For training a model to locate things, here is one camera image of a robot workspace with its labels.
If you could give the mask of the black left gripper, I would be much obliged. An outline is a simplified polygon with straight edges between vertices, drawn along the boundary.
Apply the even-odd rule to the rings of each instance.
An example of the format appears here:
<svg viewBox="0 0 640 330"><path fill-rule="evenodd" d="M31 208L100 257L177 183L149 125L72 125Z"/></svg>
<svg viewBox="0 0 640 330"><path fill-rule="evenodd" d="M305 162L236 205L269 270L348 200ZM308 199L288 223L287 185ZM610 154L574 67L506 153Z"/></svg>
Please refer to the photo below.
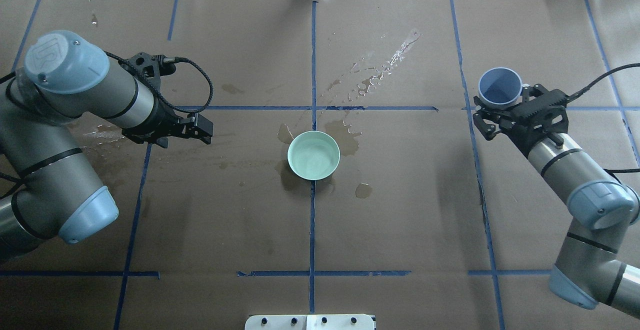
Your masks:
<svg viewBox="0 0 640 330"><path fill-rule="evenodd" d="M162 77L173 75L176 64L186 63L193 66L205 78L209 86L209 96L205 104L197 109L187 110L173 105L162 95L160 88ZM128 59L120 59L119 65L140 81L151 93L151 111L144 121L135 127L122 129L122 136L137 144L156 144L161 148L169 147L169 137L197 139L210 145L214 125L200 113L213 99L213 82L206 72L189 58L180 56L150 55L140 52Z"/></svg>

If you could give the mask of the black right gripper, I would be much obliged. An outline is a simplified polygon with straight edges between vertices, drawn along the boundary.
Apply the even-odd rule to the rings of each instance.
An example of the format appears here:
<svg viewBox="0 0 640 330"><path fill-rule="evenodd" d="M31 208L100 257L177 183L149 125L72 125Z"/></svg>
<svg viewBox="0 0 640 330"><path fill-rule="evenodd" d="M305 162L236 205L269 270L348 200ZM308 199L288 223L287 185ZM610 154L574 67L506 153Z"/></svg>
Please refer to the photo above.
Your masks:
<svg viewBox="0 0 640 330"><path fill-rule="evenodd" d="M498 134L505 134L524 157L537 143L550 137L560 144L560 134L569 131L567 104L569 95L560 89L547 90L541 84L524 84L521 102L506 109L489 108L474 96L478 106L472 116L474 127L481 136L493 140Z"/></svg>

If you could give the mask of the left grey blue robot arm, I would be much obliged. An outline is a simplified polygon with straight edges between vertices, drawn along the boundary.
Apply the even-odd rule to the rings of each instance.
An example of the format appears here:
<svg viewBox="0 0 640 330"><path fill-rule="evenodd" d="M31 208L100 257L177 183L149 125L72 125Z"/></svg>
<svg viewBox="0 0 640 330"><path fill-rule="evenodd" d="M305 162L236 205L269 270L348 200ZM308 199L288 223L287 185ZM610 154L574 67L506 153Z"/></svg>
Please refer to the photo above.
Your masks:
<svg viewBox="0 0 640 330"><path fill-rule="evenodd" d="M210 144L214 125L202 111L170 103L161 78L179 56L145 52L123 59L79 34L54 30L26 52L23 67L1 79L1 154L16 172L1 198L1 262L49 239L76 244L116 221L119 209L68 124L87 112L137 144L167 148L170 137Z"/></svg>

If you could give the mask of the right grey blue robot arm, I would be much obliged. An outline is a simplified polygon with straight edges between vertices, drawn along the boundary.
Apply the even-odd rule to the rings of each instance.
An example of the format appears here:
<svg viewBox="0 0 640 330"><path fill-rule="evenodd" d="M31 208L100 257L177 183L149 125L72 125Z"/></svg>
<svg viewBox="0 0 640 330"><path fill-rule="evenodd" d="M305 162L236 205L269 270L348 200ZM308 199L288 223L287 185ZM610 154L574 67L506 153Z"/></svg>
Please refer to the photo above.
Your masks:
<svg viewBox="0 0 640 330"><path fill-rule="evenodd" d="M492 84L473 99L486 140L505 134L572 216L548 287L587 310L599 304L638 318L639 269L617 259L639 219L639 194L605 171L569 136L570 96L541 84Z"/></svg>

